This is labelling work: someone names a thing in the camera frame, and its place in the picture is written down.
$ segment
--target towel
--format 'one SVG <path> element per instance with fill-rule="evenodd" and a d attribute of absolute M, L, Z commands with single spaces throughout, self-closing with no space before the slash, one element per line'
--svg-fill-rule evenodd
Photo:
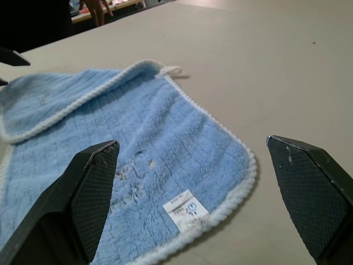
<path fill-rule="evenodd" d="M 112 139 L 120 154 L 92 264 L 159 262 L 242 202 L 255 181 L 254 155 L 183 92 L 168 75 L 175 70 L 144 60 L 123 71 L 40 73 L 0 92 L 0 134 L 9 144 L 0 247 L 75 153 Z M 186 191 L 203 214 L 197 218 L 197 203 L 189 204 L 182 214 L 193 220 L 180 229 L 163 206 Z"/>

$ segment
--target cartoon logo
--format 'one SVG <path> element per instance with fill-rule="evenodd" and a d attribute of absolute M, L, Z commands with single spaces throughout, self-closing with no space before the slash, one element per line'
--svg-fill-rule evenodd
<path fill-rule="evenodd" d="M 194 216 L 194 215 L 197 215 L 196 209 L 197 209 L 197 205 L 195 203 L 190 203 L 188 205 L 188 208 L 186 208 L 185 210 L 187 214 Z"/>

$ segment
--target textured gripper pad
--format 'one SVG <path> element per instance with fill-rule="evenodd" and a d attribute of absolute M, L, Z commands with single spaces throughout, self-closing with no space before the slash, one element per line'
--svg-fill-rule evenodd
<path fill-rule="evenodd" d="M 109 211 L 118 149 L 114 144 L 93 157 L 72 200 L 72 220 L 88 262 L 95 256 Z"/>
<path fill-rule="evenodd" d="M 268 147 L 290 217 L 318 262 L 349 204 L 306 152 L 274 139 Z"/>

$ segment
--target white label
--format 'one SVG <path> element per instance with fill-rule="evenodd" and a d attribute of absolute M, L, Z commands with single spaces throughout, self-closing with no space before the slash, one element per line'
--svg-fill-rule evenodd
<path fill-rule="evenodd" d="M 208 217 L 206 208 L 186 190 L 163 205 L 164 210 L 174 221 L 180 232 L 193 227 Z"/>

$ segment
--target table surface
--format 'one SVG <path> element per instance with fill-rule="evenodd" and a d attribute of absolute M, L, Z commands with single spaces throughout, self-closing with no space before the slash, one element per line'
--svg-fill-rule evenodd
<path fill-rule="evenodd" d="M 265 140 L 320 146 L 353 175 L 352 10 L 350 0 L 179 0 L 26 52 L 30 67 L 0 73 L 122 69 L 141 59 L 181 66 L 176 82 L 252 149 L 259 174 L 242 207 L 166 264 L 310 265 Z"/>

